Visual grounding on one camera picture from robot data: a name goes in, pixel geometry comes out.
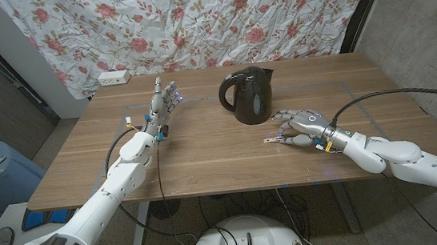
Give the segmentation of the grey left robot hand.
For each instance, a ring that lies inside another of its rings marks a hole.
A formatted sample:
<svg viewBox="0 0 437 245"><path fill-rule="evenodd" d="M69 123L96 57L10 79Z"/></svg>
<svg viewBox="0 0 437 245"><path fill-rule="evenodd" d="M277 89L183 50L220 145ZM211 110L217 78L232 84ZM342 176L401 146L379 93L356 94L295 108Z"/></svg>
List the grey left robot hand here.
<svg viewBox="0 0 437 245"><path fill-rule="evenodd" d="M154 94L150 101L150 109L142 131L161 141L169 133L170 114L183 100L183 97L177 92L175 81L171 81L166 87L162 87L161 78L156 77L155 80Z"/></svg>

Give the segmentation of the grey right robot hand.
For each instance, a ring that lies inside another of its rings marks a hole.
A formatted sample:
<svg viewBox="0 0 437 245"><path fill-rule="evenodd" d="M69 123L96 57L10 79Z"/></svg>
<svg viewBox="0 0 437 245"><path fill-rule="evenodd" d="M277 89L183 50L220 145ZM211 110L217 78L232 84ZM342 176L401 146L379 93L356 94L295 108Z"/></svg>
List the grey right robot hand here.
<svg viewBox="0 0 437 245"><path fill-rule="evenodd" d="M329 153L341 152L353 133L333 124L313 110L281 110L271 120L283 121L278 131L281 144L307 147L315 145Z"/></svg>

